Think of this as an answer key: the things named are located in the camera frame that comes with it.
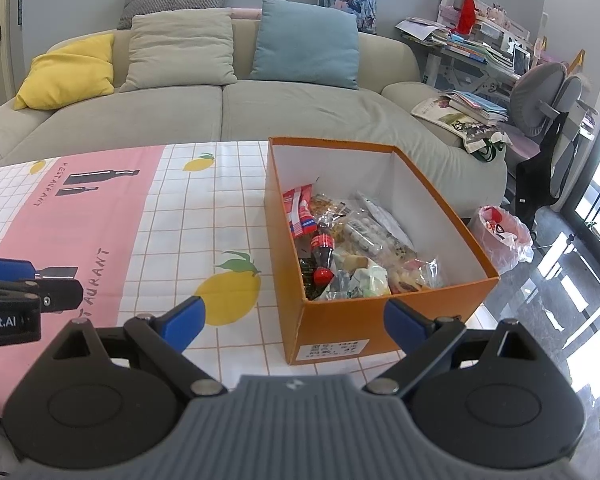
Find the box label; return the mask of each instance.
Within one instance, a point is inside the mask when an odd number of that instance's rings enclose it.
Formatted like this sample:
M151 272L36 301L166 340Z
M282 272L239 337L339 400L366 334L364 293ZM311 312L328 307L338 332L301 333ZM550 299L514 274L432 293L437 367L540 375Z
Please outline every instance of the box label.
M326 359L329 357L344 357L357 355L363 351L369 339L345 341L344 343L323 343L319 345L302 345L298 350L296 361L309 359Z

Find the beige sofa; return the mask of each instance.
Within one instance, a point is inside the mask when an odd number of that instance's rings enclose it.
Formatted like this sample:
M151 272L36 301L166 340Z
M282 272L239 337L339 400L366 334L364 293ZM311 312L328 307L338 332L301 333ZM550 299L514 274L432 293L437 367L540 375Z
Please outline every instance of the beige sofa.
M459 148L459 139L424 126L410 114L436 91L416 81L408 46L360 34L360 90L304 83L251 81L258 20L233 20L234 71L221 87L179 86L116 92L57 112L0 107L0 166L74 153L209 140L269 136L324 137L392 144L404 150L456 212L469 217L499 204L504 154L485 164ZM114 86L126 79L130 31L113 31ZM77 38L52 47L59 48Z

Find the orange box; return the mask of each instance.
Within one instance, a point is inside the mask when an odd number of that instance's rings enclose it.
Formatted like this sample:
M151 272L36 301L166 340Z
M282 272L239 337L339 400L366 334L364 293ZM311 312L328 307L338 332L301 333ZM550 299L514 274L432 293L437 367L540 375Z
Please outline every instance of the orange box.
M404 228L418 256L436 258L447 286L421 292L309 301L282 194L305 184L334 200L360 191L378 200ZM464 223L416 166L393 146L367 142L276 137L269 139L265 212L286 362L308 364L317 349L329 360L397 349L384 331L389 298L430 319L467 320L498 282L498 273Z

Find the trash can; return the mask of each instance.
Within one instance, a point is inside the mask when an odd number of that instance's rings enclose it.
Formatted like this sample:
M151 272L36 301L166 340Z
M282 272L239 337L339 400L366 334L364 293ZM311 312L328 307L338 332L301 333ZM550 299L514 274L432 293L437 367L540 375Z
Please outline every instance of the trash can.
M529 229L511 213L496 206L478 209L469 222L474 235L498 273L534 259Z

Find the blue gripper pad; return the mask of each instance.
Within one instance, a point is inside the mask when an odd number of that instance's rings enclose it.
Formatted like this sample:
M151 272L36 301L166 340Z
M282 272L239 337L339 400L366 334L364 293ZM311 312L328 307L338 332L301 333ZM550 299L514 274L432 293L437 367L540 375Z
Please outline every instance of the blue gripper pad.
M405 354L413 352L429 337L426 325L417 317L428 321L401 301L389 300L384 306L384 329Z
M0 280L16 282L17 280L33 280L36 268L26 260L8 260L0 258Z
M155 330L177 352L182 352L205 326L205 302L191 296L155 320Z

